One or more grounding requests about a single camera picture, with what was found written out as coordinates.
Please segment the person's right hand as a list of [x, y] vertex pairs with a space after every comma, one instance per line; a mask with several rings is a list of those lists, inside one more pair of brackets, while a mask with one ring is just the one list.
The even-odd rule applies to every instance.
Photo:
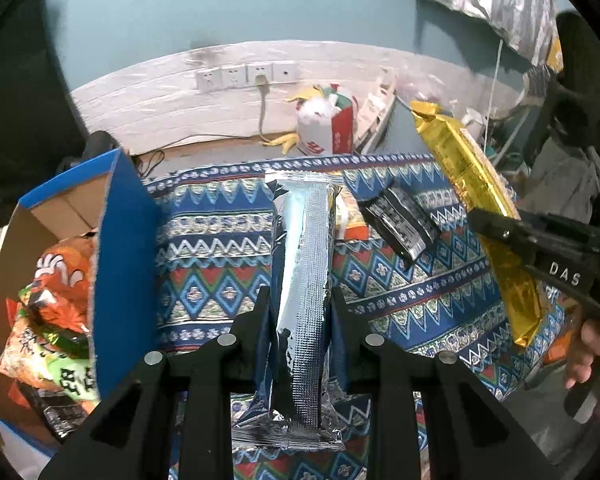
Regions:
[[[565, 368], [565, 387], [571, 389], [589, 380], [596, 358], [600, 358], [600, 320], [589, 318], [582, 324], [580, 335], [571, 341]], [[595, 414], [600, 419], [600, 400], [596, 404]]]

